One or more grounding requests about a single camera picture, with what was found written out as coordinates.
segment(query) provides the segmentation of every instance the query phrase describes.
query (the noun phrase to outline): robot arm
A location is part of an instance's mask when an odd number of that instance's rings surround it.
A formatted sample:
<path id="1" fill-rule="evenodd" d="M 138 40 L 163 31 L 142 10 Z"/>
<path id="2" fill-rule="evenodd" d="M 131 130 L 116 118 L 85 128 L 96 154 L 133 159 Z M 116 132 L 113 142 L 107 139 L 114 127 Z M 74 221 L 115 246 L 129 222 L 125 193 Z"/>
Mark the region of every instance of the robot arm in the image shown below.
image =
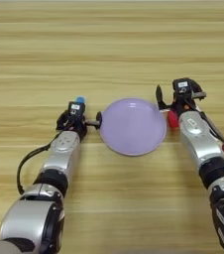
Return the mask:
<path id="1" fill-rule="evenodd" d="M 0 229 L 0 254 L 56 254 L 63 230 L 63 200 L 86 135 L 82 100 L 69 103 L 57 121 L 60 133 L 34 183 L 6 213 Z"/>
<path id="2" fill-rule="evenodd" d="M 158 103 L 160 109 L 170 109 L 177 116 L 181 143 L 208 189 L 214 227 L 224 248 L 224 153 L 218 143 L 218 139 L 224 142 L 224 137 L 194 103 L 195 98 L 206 96 L 199 84 L 189 78 L 176 79 L 172 84 L 173 104 L 165 105 L 160 87 Z"/>

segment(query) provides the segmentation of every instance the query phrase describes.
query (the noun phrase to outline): silver robot arm segment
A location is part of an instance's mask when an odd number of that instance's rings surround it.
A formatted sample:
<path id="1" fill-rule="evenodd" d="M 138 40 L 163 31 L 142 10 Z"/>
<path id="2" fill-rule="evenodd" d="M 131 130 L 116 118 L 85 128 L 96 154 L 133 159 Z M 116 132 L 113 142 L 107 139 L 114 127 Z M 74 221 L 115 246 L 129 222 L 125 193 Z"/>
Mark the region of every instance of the silver robot arm segment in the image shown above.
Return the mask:
<path id="1" fill-rule="evenodd" d="M 2 221 L 0 254 L 56 254 L 59 251 L 63 200 L 78 162 L 80 141 L 87 133 L 84 109 L 83 101 L 69 103 L 68 110 L 57 121 L 56 129 L 60 133 L 49 144 L 50 155 L 36 180 L 25 191 L 18 186 L 22 195 Z M 95 122 L 95 127 L 99 128 L 99 122 Z"/>
<path id="2" fill-rule="evenodd" d="M 224 153 L 218 142 L 221 141 L 224 146 L 224 136 L 197 108 L 194 100 L 203 99 L 206 93 L 196 81 L 187 77 L 175 79 L 172 87 L 173 103 L 166 105 L 162 89 L 158 86 L 159 109 L 172 111 L 168 120 L 171 127 L 175 127 L 178 121 L 181 143 L 208 190 L 214 227 L 224 248 Z"/>

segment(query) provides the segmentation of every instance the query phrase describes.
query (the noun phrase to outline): blue connector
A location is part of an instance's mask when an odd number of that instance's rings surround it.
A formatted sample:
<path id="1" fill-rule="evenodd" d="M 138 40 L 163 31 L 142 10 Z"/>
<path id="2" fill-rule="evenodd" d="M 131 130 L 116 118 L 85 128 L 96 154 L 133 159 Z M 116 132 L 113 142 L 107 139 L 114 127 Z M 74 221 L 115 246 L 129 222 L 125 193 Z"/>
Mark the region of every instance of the blue connector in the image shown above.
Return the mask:
<path id="1" fill-rule="evenodd" d="M 84 97 L 77 97 L 76 102 L 84 103 Z"/>

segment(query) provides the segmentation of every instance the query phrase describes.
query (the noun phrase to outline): wire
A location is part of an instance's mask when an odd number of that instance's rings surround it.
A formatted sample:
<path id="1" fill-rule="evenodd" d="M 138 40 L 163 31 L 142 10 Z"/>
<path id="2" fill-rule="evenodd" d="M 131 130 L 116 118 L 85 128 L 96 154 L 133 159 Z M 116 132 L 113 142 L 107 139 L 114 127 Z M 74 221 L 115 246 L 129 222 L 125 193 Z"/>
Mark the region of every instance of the wire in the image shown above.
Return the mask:
<path id="1" fill-rule="evenodd" d="M 219 131 L 217 130 L 217 128 L 214 126 L 213 123 L 210 122 L 210 120 L 208 119 L 208 117 L 205 115 L 205 113 L 203 111 L 199 111 L 198 109 L 196 109 L 196 107 L 191 104 L 187 99 L 185 99 L 185 103 L 194 111 L 198 112 L 201 116 L 201 118 L 209 125 L 211 131 L 210 133 L 217 138 L 218 140 L 220 140 L 223 144 L 224 144 L 224 136 L 219 133 Z"/>
<path id="2" fill-rule="evenodd" d="M 51 145 L 52 145 L 52 142 L 59 137 L 59 135 L 66 131 L 67 129 L 69 129 L 72 125 L 74 124 L 74 121 L 72 121 L 71 123 L 67 123 L 64 128 L 59 132 L 57 133 L 54 138 L 46 145 L 46 146 L 43 146 L 43 147 L 40 147 L 40 148 L 37 148 L 33 151 L 31 151 L 29 154 L 27 154 L 23 159 L 22 161 L 20 162 L 20 165 L 18 167 L 18 170 L 17 170 L 17 189 L 18 189 L 18 192 L 19 194 L 23 194 L 25 191 L 23 189 L 23 186 L 21 184 L 21 171 L 22 171 L 22 168 L 24 166 L 24 164 L 29 161 L 31 158 L 33 158 L 34 156 L 38 155 L 38 154 L 41 154 L 42 152 L 44 151 L 47 151 Z"/>

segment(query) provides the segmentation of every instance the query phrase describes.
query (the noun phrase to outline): wood grain surface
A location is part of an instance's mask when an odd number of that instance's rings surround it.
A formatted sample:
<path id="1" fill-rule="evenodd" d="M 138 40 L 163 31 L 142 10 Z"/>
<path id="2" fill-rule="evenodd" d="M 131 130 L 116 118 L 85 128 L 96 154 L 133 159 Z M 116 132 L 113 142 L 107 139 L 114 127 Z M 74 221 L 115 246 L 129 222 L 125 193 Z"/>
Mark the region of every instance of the wood grain surface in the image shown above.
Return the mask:
<path id="1" fill-rule="evenodd" d="M 200 106 L 224 132 L 224 2 L 1 2 L 0 221 L 20 160 L 48 143 L 70 100 L 85 96 L 94 118 L 119 98 L 155 102 L 157 84 L 171 101 L 184 76 L 206 90 Z M 45 157 L 27 165 L 25 186 Z M 177 131 L 129 158 L 91 130 L 65 214 L 60 254 L 224 253 Z"/>

